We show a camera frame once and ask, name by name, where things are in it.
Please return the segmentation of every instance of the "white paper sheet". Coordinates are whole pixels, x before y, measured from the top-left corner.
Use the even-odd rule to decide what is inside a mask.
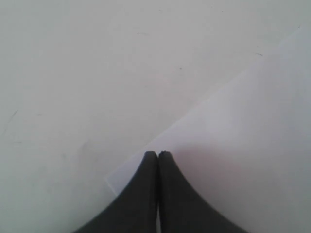
[[[214,208],[252,233],[311,232],[311,31],[300,29],[113,172],[168,150]]]

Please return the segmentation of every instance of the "white floor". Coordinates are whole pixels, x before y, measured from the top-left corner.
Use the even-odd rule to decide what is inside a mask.
[[[0,232],[68,233],[104,177],[300,26],[308,0],[0,2]]]

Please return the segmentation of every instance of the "white surface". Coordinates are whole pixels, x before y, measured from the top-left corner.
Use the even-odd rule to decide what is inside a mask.
[[[91,219],[114,197],[105,175],[308,24],[310,4],[0,1],[0,232]]]
[[[144,147],[108,177],[116,193],[145,151],[168,150],[202,197],[249,232],[311,232],[310,41],[299,30]]]

